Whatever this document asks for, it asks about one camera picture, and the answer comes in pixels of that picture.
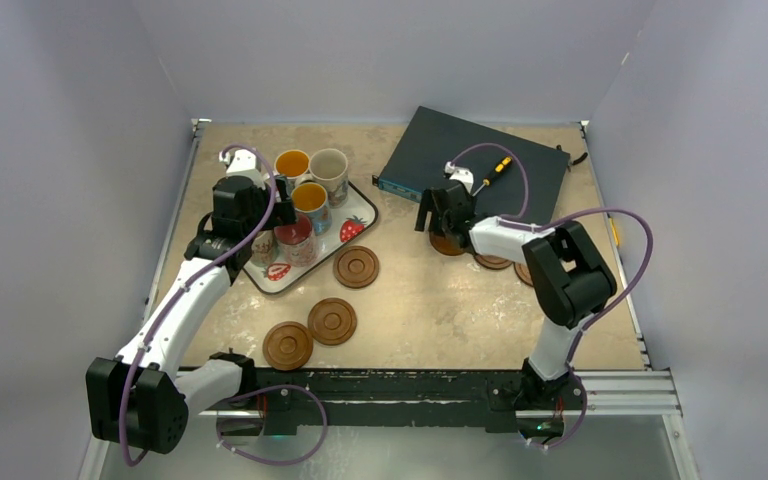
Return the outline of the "wooden coaster two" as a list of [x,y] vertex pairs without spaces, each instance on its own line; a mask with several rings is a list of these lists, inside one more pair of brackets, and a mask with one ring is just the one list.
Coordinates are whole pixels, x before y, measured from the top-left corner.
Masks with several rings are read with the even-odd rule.
[[435,251],[445,256],[460,256],[465,253],[465,250],[457,241],[451,240],[442,234],[430,232],[429,242]]

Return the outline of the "wooden coaster five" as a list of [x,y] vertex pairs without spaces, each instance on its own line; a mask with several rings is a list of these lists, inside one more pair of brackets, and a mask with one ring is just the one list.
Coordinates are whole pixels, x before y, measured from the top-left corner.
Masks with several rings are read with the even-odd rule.
[[331,297],[320,300],[310,310],[307,328],[313,338],[327,346],[348,341],[355,333],[357,314],[347,301]]

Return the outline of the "wooden coaster six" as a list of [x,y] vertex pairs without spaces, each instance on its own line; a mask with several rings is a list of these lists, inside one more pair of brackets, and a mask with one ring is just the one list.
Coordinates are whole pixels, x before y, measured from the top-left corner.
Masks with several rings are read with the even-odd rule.
[[303,367],[313,353],[314,340],[306,326],[286,321],[273,326],[263,342],[267,363],[276,370],[292,371]]

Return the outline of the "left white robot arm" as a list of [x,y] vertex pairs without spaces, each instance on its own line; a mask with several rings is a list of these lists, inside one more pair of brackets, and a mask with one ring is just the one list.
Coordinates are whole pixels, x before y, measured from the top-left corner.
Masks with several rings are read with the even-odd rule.
[[296,214],[282,177],[255,183],[226,176],[213,187],[213,209],[198,225],[178,278],[150,320],[113,358],[95,358],[85,374],[91,431],[120,445],[135,466],[148,452],[167,454],[188,420],[226,401],[244,409],[257,399],[251,358],[219,352],[178,378],[182,358],[213,306],[251,257],[260,231],[293,223]]

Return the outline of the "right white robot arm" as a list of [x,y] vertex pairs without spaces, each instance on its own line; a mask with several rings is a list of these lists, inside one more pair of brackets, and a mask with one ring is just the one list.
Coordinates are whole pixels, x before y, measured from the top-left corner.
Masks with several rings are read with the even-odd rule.
[[615,277],[586,229],[577,221],[535,226],[481,217],[474,197],[457,181],[422,193],[415,228],[467,253],[527,268],[544,320],[517,390],[502,398],[512,407],[553,402],[571,378],[571,358],[585,323],[617,292]]

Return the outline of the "cream white mug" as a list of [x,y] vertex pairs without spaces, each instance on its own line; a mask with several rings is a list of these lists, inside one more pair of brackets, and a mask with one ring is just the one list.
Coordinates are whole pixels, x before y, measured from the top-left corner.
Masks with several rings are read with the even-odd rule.
[[315,152],[310,159],[310,173],[322,185],[331,208],[341,208],[348,199],[348,158],[334,148]]

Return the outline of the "wooden coaster three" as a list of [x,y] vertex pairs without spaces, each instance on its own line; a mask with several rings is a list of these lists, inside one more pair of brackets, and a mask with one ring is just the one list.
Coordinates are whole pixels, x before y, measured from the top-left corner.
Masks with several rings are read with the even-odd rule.
[[513,264],[510,260],[493,255],[475,255],[474,259],[481,267],[494,271],[507,269]]

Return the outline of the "wooden coaster four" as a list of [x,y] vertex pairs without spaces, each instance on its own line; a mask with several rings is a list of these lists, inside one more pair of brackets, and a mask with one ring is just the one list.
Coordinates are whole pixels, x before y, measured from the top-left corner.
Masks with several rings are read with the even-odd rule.
[[515,263],[514,272],[517,278],[529,287],[533,287],[534,283],[528,267],[524,263]]

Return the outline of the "wooden coaster one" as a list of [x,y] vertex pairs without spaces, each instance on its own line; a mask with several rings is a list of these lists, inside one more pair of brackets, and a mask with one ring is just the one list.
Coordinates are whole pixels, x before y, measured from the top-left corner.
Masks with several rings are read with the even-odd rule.
[[336,280],[351,289],[371,285],[380,273],[377,255],[364,246],[351,246],[342,250],[334,259],[333,273]]

